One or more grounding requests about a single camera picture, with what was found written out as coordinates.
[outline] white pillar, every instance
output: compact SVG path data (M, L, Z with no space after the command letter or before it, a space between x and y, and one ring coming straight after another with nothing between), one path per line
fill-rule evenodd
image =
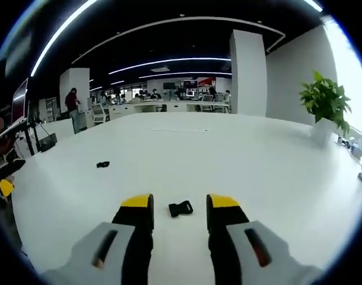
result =
M60 104L62 113L67 111L65 98L71 88L77 89L77 97L81 102L79 110L87 110L87 99L90 97L89 68L71 68L60 76Z
M230 52L232 113L265 117L267 82L262 35L233 30Z

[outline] black ceiling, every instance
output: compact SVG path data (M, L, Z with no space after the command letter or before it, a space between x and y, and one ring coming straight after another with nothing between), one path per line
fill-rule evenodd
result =
M2 34L27 7L29 1L19 4L0 20L0 44ZM42 49L61 24L86 0L48 0L36 12L14 41L29 35L29 52L14 67L7 78L6 102L12 92L31 73ZM303 0L247 0L247 1L197 1L184 0L181 3L161 0L99 0L83 12L57 39L51 47L35 78L45 92L40 96L52 96L58 92L59 76L69 67L88 67L92 87L107 87L111 82L138 81L139 76L150 75L150 69L161 67L145 66L108 75L109 72L145 62L184 58L218 57L229 58L229 38L232 29L254 31L263 34L264 45L268 48L280 36L273 31L230 21L193 20L160 24L117 37L82 57L80 55L93 46L135 27L153 22L185 17L225 17L257 23L285 33L286 38L276 47L319 25L320 14ZM218 71L227 72L226 62L177 62L166 64L170 72Z

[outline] potted plant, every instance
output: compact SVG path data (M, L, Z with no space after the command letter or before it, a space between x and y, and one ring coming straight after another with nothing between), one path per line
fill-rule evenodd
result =
M315 116L315 125L312 129L312 138L321 146L326 146L334 132L334 126L341 128L343 135L350 130L348 122L345 121L344 112L351 112L345 95L343 85L324 78L317 71L313 71L314 83L302 83L305 88L300 92L302 105L308 113Z

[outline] white flower pot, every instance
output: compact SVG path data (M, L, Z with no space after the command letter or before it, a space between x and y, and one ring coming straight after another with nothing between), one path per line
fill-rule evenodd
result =
M311 138L317 145L327 147L334 129L332 121L322 118L313 126Z

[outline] green plant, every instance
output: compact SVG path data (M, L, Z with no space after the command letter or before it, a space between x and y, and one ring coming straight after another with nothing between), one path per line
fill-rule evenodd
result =
M306 110L315 116L316 123L322 118L333 121L337 128L341 128L344 134L350 130L348 122L343 118L344 112L350 111L347 104L350 101L345 96L345 90L338 83L328 78L324 78L317 71L313 71L313 77L316 82L311 84L302 83L304 91L301 95L302 105Z

